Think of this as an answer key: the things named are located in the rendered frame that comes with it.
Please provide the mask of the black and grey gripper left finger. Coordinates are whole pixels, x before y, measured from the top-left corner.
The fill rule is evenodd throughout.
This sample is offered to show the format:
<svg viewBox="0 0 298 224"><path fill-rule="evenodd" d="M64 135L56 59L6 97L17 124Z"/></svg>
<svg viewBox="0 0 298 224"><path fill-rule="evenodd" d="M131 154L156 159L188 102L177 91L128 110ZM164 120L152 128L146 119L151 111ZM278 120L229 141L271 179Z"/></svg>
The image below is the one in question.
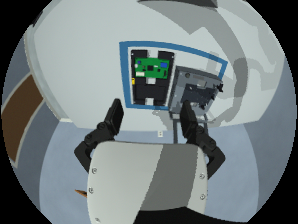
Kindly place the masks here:
<svg viewBox="0 0 298 224"><path fill-rule="evenodd" d="M106 120L104 119L104 122L98 123L96 129L87 134L84 141L82 141L74 150L75 156L87 173L89 173L89 167L92 160L90 157L92 150L103 141L115 140L114 135L117 136L119 133L124 116L123 107L119 98L114 99L107 114L105 117Z"/></svg>

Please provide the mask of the green circuit board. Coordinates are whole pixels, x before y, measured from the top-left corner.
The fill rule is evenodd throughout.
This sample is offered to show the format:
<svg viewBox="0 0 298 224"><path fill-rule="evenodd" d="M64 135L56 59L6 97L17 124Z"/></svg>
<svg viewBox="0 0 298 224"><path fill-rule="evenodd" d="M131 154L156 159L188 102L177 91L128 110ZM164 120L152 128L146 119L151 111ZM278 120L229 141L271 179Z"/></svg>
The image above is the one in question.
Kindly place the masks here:
<svg viewBox="0 0 298 224"><path fill-rule="evenodd" d="M168 67L169 60L166 59L135 58L135 77L167 79Z"/></svg>

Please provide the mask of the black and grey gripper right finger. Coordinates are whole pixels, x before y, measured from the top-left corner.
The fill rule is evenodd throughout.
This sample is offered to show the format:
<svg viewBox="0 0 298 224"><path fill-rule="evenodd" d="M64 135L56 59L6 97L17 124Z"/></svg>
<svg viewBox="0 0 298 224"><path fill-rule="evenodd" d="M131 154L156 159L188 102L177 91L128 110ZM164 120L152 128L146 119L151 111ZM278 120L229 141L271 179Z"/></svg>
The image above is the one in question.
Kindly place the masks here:
<svg viewBox="0 0 298 224"><path fill-rule="evenodd" d="M199 146L208 155L207 175L209 180L223 164L226 157L216 146L216 141L205 133L204 127L198 125L195 112L192 110L189 101L183 102L179 117L182 134L184 138L187 138L186 143Z"/></svg>

